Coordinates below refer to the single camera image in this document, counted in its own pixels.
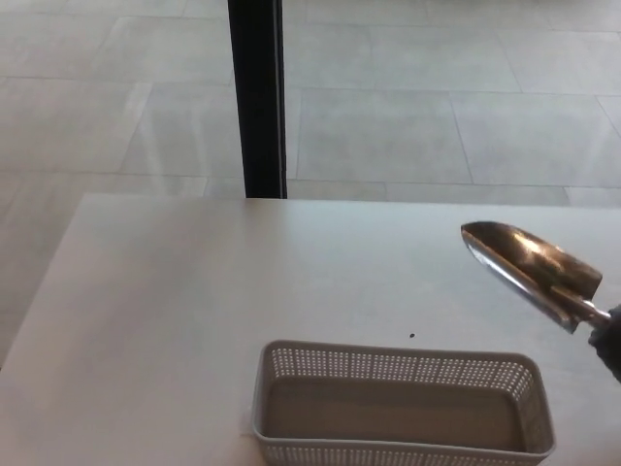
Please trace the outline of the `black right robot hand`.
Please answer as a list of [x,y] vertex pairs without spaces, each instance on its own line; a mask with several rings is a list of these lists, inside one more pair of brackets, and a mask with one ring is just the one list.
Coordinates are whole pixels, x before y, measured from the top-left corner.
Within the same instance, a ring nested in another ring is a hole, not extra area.
[[610,322],[604,328],[594,329],[589,344],[612,376],[621,382],[621,335],[620,307],[609,311]]

